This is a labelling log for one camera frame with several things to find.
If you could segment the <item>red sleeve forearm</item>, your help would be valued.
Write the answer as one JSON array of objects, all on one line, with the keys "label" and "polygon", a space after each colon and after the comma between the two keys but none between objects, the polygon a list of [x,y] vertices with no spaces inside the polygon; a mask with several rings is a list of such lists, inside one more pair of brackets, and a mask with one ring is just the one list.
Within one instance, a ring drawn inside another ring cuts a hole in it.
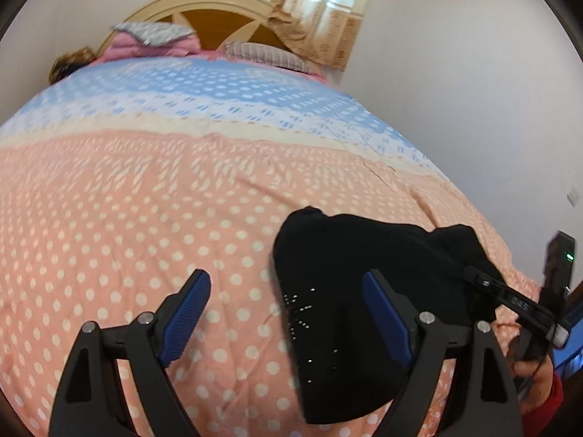
[{"label": "red sleeve forearm", "polygon": [[526,437],[536,437],[551,422],[563,403],[564,396],[560,377],[553,373],[552,381],[547,385],[547,391],[540,384],[532,384],[527,398],[534,401],[535,405],[522,415],[523,432]]}]

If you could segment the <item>person's right hand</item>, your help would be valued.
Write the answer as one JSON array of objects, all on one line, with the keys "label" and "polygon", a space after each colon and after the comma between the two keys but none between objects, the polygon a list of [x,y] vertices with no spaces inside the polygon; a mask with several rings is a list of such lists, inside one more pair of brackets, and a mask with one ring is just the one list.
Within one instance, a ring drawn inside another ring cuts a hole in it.
[{"label": "person's right hand", "polygon": [[510,368],[515,377],[532,380],[529,391],[520,399],[521,413],[527,414],[540,408],[551,394],[554,376],[551,357],[547,355],[544,361],[514,360]]}]

